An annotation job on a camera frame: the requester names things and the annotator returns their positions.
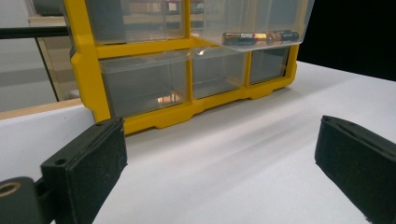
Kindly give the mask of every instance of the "black plastic part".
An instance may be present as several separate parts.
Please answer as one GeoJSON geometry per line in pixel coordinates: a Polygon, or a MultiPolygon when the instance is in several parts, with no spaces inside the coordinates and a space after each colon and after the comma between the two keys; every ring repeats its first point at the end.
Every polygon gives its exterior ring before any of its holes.
{"type": "Polygon", "coordinates": [[[121,118],[97,123],[41,165],[57,224],[93,222],[127,164],[122,127],[121,118]]]}
{"type": "Polygon", "coordinates": [[[45,222],[33,179],[16,177],[0,183],[0,223],[45,222]]]}
{"type": "Polygon", "coordinates": [[[0,28],[0,39],[36,38],[68,35],[69,33],[67,31],[67,28],[64,26],[0,28]]]}
{"type": "Polygon", "coordinates": [[[323,116],[315,160],[374,224],[396,224],[396,145],[353,122],[323,116]]]}

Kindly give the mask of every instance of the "screw hole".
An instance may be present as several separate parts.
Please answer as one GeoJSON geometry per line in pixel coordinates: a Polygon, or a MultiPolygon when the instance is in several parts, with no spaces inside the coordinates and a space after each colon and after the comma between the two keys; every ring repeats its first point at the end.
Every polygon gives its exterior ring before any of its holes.
{"type": "Polygon", "coordinates": [[[0,186],[0,198],[12,194],[21,186],[18,182],[6,183],[0,186]]]}
{"type": "Polygon", "coordinates": [[[57,161],[55,162],[55,165],[62,165],[62,164],[64,164],[65,162],[66,162],[65,159],[59,159],[59,160],[57,160],[57,161]]]}

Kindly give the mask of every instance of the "yellow plastic frame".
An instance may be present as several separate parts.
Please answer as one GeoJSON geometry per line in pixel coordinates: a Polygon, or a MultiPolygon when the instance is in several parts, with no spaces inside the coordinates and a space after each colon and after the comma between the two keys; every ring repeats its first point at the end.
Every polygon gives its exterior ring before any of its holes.
{"type": "MultiPolygon", "coordinates": [[[[138,55],[162,52],[175,49],[193,49],[214,46],[191,36],[190,13],[184,13],[185,37],[159,42],[135,43],[123,45],[96,45],[93,39],[87,7],[84,0],[64,0],[68,22],[74,38],[76,53],[71,59],[75,72],[82,103],[88,107],[97,122],[110,119],[110,110],[106,98],[106,90],[101,75],[99,60],[127,55],[138,55]]],[[[190,1],[184,1],[185,11],[190,11],[190,1]]],[[[297,69],[298,45],[290,46],[285,76],[259,84],[249,84],[251,52],[247,54],[244,86],[224,93],[196,100],[192,96],[191,60],[187,61],[187,96],[181,105],[173,105],[148,113],[124,118],[126,134],[135,133],[147,128],[165,128],[187,121],[193,115],[204,110],[224,105],[240,99],[257,99],[272,91],[292,83],[297,69]]]]}

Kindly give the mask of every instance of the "aa battery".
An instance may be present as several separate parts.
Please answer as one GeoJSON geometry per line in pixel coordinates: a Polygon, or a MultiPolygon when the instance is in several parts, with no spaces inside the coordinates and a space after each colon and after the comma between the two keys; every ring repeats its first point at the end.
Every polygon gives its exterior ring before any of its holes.
{"type": "Polygon", "coordinates": [[[222,35],[222,44],[228,46],[271,46],[285,42],[295,42],[299,38],[299,34],[291,30],[268,31],[263,33],[224,33],[222,35]]]}

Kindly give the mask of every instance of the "transparent drawer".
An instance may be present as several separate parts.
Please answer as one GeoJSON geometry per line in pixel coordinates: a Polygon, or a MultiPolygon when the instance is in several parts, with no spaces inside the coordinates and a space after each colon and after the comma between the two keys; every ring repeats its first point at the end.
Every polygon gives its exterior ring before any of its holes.
{"type": "Polygon", "coordinates": [[[252,52],[250,84],[283,77],[290,47],[279,49],[258,49],[252,52]]]}
{"type": "Polygon", "coordinates": [[[243,85],[246,53],[226,48],[192,51],[192,87],[195,99],[231,91],[243,85]]]}
{"type": "Polygon", "coordinates": [[[186,99],[187,50],[101,60],[113,117],[128,117],[186,99]]]}
{"type": "Polygon", "coordinates": [[[300,44],[314,0],[205,0],[200,37],[248,51],[300,44]]]}
{"type": "Polygon", "coordinates": [[[99,44],[182,38],[182,0],[85,0],[99,44]]]}

